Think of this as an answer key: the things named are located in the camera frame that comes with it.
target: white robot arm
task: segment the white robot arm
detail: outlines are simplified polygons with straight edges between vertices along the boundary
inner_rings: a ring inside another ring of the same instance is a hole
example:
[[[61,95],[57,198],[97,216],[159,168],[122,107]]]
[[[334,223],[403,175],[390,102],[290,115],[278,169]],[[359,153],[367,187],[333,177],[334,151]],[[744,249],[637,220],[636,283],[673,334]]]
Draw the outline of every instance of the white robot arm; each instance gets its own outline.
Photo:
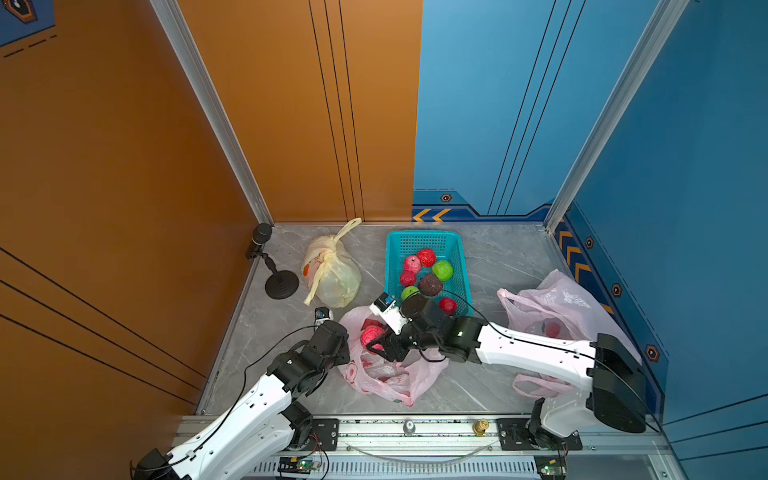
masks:
[[[577,387],[535,403],[527,427],[532,445],[557,450],[574,431],[598,422],[625,432],[645,430],[645,378],[613,336],[590,342],[520,333],[485,319],[450,317],[420,294],[397,307],[384,293],[371,310],[388,328],[366,347],[387,360],[436,347],[454,361],[515,366]],[[276,357],[256,385],[205,430],[166,455],[147,454],[133,479],[239,480],[262,458],[305,445],[312,416],[294,400],[313,392],[328,369],[349,362],[347,338],[338,323],[322,323],[310,341]]]

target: round black base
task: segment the round black base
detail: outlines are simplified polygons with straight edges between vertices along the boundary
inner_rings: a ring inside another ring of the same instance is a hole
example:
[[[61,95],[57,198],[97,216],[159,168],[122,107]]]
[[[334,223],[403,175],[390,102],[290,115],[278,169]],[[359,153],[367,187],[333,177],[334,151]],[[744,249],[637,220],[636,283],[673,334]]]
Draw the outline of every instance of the round black base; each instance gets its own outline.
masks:
[[[299,277],[290,270],[281,270],[266,279],[264,289],[266,294],[275,300],[288,298],[299,289]]]

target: knotted plastic bag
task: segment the knotted plastic bag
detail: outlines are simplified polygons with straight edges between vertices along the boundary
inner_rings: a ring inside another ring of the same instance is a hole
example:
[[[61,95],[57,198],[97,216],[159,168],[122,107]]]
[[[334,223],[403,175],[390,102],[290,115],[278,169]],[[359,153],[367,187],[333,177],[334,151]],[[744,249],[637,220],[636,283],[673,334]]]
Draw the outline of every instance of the knotted plastic bag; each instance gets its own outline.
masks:
[[[302,263],[304,281],[310,289],[305,305],[309,305],[315,295],[333,308],[347,306],[355,298],[362,277],[340,239],[361,222],[361,218],[350,220],[336,235],[312,240]]]

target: pink plastic bag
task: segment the pink plastic bag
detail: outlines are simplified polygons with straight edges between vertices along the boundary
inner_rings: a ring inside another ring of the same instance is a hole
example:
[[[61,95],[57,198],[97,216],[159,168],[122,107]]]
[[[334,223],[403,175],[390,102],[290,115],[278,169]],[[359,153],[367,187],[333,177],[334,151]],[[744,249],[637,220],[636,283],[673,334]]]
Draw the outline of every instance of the pink plastic bag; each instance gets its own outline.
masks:
[[[384,399],[413,406],[416,399],[435,383],[440,372],[448,367],[449,360],[432,363],[419,356],[418,360],[407,366],[408,359],[406,362],[387,362],[368,352],[360,343],[360,330],[367,318],[376,316],[370,307],[358,306],[339,321],[349,333],[350,358],[348,364],[339,366],[339,371],[358,392],[375,393]],[[442,358],[437,349],[427,349],[424,356],[430,360]]]
[[[500,289],[496,292],[509,317],[509,328],[519,332],[536,333],[540,326],[555,320],[565,325],[557,338],[597,340],[598,333],[615,336],[638,361],[640,354],[624,331],[608,315],[603,306],[581,285],[559,270],[553,270],[536,290],[521,290],[518,295]],[[553,397],[574,387],[550,376],[541,378],[518,375],[512,388],[531,398]]]
[[[605,308],[572,278],[552,270],[536,290],[521,290],[518,295],[500,289],[496,292],[509,317],[509,328],[525,331],[536,322],[559,319],[574,340],[597,340],[598,333],[615,336],[632,356],[640,354],[627,334],[608,315]]]

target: screw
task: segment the screw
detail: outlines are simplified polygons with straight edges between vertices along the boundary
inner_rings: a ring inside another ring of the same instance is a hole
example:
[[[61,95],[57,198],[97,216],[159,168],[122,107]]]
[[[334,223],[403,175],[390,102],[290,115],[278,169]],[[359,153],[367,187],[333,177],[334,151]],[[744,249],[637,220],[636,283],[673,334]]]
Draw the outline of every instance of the screw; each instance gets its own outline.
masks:
[[[405,422],[402,425],[402,432],[408,436],[413,435],[414,433],[416,433],[416,424],[412,420]]]

